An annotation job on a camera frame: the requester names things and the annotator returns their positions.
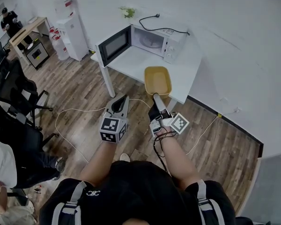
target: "backpack strap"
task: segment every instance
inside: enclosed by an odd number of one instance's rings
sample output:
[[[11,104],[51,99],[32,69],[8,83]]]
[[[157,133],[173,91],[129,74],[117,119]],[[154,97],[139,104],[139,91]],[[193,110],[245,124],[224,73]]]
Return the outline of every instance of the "backpack strap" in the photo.
[[[80,182],[71,197],[71,201],[64,204],[63,202],[59,203],[53,213],[52,225],[59,225],[59,217],[61,214],[69,214],[74,216],[75,225],[81,225],[81,209],[78,205],[78,200],[81,197],[86,184],[84,181]]]
[[[220,209],[219,204],[213,199],[206,198],[206,183],[203,180],[198,181],[199,190],[198,190],[198,204],[199,212],[202,220],[202,225],[206,225],[203,212],[208,210],[213,210],[217,216],[219,225],[225,225],[224,217]]]

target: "wire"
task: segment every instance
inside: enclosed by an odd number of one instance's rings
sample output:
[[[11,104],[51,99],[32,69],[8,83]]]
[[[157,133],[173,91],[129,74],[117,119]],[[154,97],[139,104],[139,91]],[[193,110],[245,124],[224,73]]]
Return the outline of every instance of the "wire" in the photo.
[[[133,98],[130,98],[129,100],[141,101],[141,102],[143,102],[144,104],[146,104],[149,108],[151,108],[145,101],[143,101],[143,100],[141,100],[141,99],[133,99]],[[79,110],[79,109],[75,109],[75,108],[69,108],[69,109],[66,109],[66,110],[61,111],[61,112],[58,114],[58,116],[57,116],[57,118],[56,118],[56,120],[55,120],[55,129],[56,129],[56,131],[59,133],[59,135],[60,135],[63,139],[65,139],[73,148],[75,148],[75,149],[83,156],[83,158],[85,159],[85,161],[86,161],[87,163],[88,163],[88,160],[85,158],[85,156],[83,155],[83,153],[80,152],[73,144],[70,143],[69,140],[67,140],[67,139],[58,131],[58,129],[57,129],[57,127],[56,127],[57,119],[58,119],[59,115],[61,115],[61,114],[64,113],[64,112],[70,111],[70,110],[75,110],[75,111],[80,111],[80,112],[97,112],[97,111],[100,111],[100,110],[102,110],[102,109],[104,109],[104,108],[105,108],[105,107],[100,108],[100,109],[97,109],[97,110],[87,110],[87,111]]]
[[[190,154],[191,151],[198,145],[200,138],[205,134],[205,132],[207,131],[207,129],[213,124],[213,122],[214,122],[217,118],[222,117],[222,116],[224,116],[224,115],[233,114],[233,113],[236,113],[236,111],[230,112],[230,113],[226,113],[226,114],[221,114],[221,116],[220,116],[219,113],[218,113],[218,115],[216,116],[216,118],[213,119],[213,121],[209,124],[209,126],[208,126],[208,127],[205,129],[205,131],[201,134],[201,136],[200,136],[199,139],[197,140],[196,144],[193,146],[193,148],[192,148],[186,155]]]
[[[97,112],[97,111],[100,111],[100,110],[102,110],[102,109],[104,109],[104,108],[105,108],[105,107],[100,108],[100,109],[97,109],[97,110],[88,110],[88,111],[79,110],[79,109],[75,109],[75,108],[69,108],[69,109],[63,110],[63,111],[61,111],[61,112],[58,114],[58,116],[57,116],[57,118],[56,118],[56,120],[55,120],[55,129],[56,129],[56,131],[59,133],[59,135],[60,135],[63,139],[65,139],[69,144],[71,144],[69,140],[67,140],[63,135],[61,135],[61,133],[58,131],[58,129],[57,129],[57,127],[56,127],[56,123],[57,123],[57,119],[58,119],[59,115],[61,115],[62,113],[66,112],[66,111],[70,111],[70,110],[75,110],[75,111],[80,111],[80,112]],[[88,163],[88,160],[85,158],[85,156],[82,154],[82,152],[80,152],[77,148],[75,148],[75,149],[83,156],[83,158],[85,159],[85,161]]]
[[[155,139],[154,139],[154,143],[153,143],[153,149],[154,149],[154,152],[156,153],[156,155],[158,156],[159,160],[161,161],[161,164],[163,165],[163,169],[165,170],[165,172],[169,173],[163,160],[161,158],[163,158],[164,156],[161,156],[159,155],[156,147],[155,147],[155,142],[158,142],[160,143],[160,147],[161,149],[163,150],[163,147],[162,147],[162,144],[161,144],[161,141],[165,138],[165,137],[174,137],[175,135],[177,134],[177,132],[175,131],[171,131],[171,132],[166,132],[164,134],[161,134],[159,136],[157,136]]]
[[[140,22],[140,24],[141,24],[141,26],[143,27],[143,29],[144,30],[146,30],[146,31],[156,31],[156,30],[160,30],[160,29],[170,29],[170,30],[173,30],[173,31],[175,31],[175,32],[179,32],[179,33],[186,33],[187,35],[189,35],[190,36],[190,33],[189,32],[181,32],[181,31],[177,31],[177,30],[175,30],[175,29],[172,29],[172,28],[157,28],[157,29],[147,29],[147,28],[145,28],[144,27],[144,25],[141,23],[141,21],[142,20],[144,20],[144,19],[147,19],[147,18],[151,18],[151,17],[160,17],[160,14],[156,14],[155,16],[150,16],[150,17],[144,17],[144,18],[142,18],[142,19],[140,19],[139,20],[139,22]]]
[[[205,132],[207,131],[207,129],[213,124],[213,122],[218,118],[218,116],[216,116],[216,118],[210,123],[210,125],[205,129],[205,131],[201,134],[201,136],[199,137],[199,139],[197,140],[196,144],[193,146],[193,148],[186,154],[190,154],[191,151],[198,145],[200,138],[205,134]]]
[[[149,108],[151,108],[145,101],[141,100],[141,99],[132,99],[130,98],[129,100],[135,100],[135,101],[142,101],[144,104],[146,104]]]

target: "wooden floor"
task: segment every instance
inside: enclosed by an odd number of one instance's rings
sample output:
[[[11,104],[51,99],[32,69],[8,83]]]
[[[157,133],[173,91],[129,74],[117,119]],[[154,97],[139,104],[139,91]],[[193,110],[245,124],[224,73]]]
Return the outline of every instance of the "wooden floor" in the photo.
[[[42,40],[48,52],[52,54],[53,49],[48,39]],[[47,104],[52,106],[54,111],[42,113],[40,125],[43,127],[44,137],[56,132],[55,120],[59,112],[69,108],[95,110],[105,107],[111,99],[98,64],[91,61],[90,56],[86,56],[81,62],[71,58],[59,61],[54,53],[38,71],[23,62],[22,67],[25,75],[35,81],[39,92],[45,89],[50,93]],[[110,75],[116,94],[124,93],[130,98],[143,99],[149,105],[153,104],[153,101],[147,98],[143,84],[111,69]],[[176,137],[187,153],[215,115],[190,100],[184,105],[176,105],[174,110],[182,113],[190,121],[183,134]],[[62,135],[87,159],[91,159],[100,144],[98,121],[101,114],[102,111],[68,111],[62,113],[57,121],[57,127]],[[146,160],[161,166],[153,151],[153,141],[148,131],[148,107],[140,101],[130,101],[128,118],[128,132],[118,145],[114,160],[118,160],[120,154],[125,152],[131,160]],[[81,154],[61,137],[53,138],[48,143],[47,149],[55,155],[68,155],[66,169],[60,180],[77,178],[86,165]],[[217,118],[201,137],[197,147],[189,154],[189,158],[205,180],[215,180],[223,185],[235,209],[238,210],[251,183],[258,151],[259,145],[256,142]],[[28,190],[36,214],[60,180],[42,183],[41,194],[34,193],[33,188]]]

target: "white cable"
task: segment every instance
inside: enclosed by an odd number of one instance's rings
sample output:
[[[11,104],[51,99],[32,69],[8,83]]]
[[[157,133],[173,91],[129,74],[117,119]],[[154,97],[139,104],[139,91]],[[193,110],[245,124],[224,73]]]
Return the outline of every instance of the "white cable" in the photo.
[[[236,111],[230,112],[230,113],[226,113],[226,114],[222,114],[222,116],[225,116],[225,115],[228,115],[228,114],[233,114],[233,113],[236,113]],[[216,118],[209,124],[209,126],[205,129],[205,131],[201,134],[201,136],[200,136],[199,139],[197,140],[196,144],[193,146],[193,148],[192,148],[186,155],[190,154],[191,151],[198,145],[198,142],[200,141],[200,138],[205,134],[205,132],[207,131],[207,129],[213,124],[213,122],[214,122],[217,118],[219,118],[219,115],[217,115]]]
[[[204,133],[207,131],[207,129],[213,124],[213,122],[218,118],[218,116],[216,116],[216,118],[210,123],[210,125],[205,129]],[[197,143],[193,146],[193,148],[186,154],[190,154],[191,151],[198,145],[198,142],[200,141],[200,138],[204,135],[204,133],[201,134],[201,136],[199,137],[199,139],[197,140]]]
[[[141,100],[141,99],[132,99],[132,98],[130,98],[129,100],[138,100],[138,101],[142,101],[144,104],[146,104],[146,105],[150,108],[150,106],[149,106],[145,101],[143,101],[143,100]],[[58,114],[58,116],[57,116],[57,118],[56,118],[56,120],[55,120],[55,129],[56,129],[56,131],[59,133],[59,135],[60,135],[63,139],[65,139],[69,144],[71,144],[71,143],[69,142],[69,140],[67,140],[63,135],[61,135],[61,133],[58,131],[58,129],[57,129],[57,127],[56,127],[56,123],[57,123],[57,119],[58,119],[59,115],[61,115],[62,113],[66,112],[66,111],[69,111],[69,110],[75,110],[75,111],[80,111],[80,112],[97,112],[97,111],[100,111],[100,110],[102,110],[102,109],[104,109],[104,108],[105,108],[105,107],[100,108],[100,109],[97,109],[97,110],[88,110],[88,111],[79,110],[79,109],[75,109],[75,108],[69,108],[69,109],[63,110],[63,111],[61,111],[61,112]],[[83,158],[85,159],[85,161],[88,163],[88,160],[85,158],[85,156],[83,155],[83,153],[80,152],[77,148],[75,148],[75,149],[83,156]]]
[[[145,101],[141,100],[141,99],[129,99],[129,100],[137,100],[137,101],[142,101],[144,104],[146,104],[149,108],[151,108]]]

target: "microwave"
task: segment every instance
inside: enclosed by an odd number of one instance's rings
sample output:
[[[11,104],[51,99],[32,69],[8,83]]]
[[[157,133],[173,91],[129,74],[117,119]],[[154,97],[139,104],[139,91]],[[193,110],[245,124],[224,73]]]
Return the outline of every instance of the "microwave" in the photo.
[[[111,34],[108,38],[96,44],[96,52],[101,55],[104,67],[131,46],[161,56],[165,62],[174,62],[185,44],[187,34],[178,33],[172,29],[147,31],[137,23],[132,22],[126,28]],[[162,20],[155,19],[153,27],[158,28],[159,26],[164,26]],[[187,27],[182,28],[180,26],[178,29],[187,31]]]

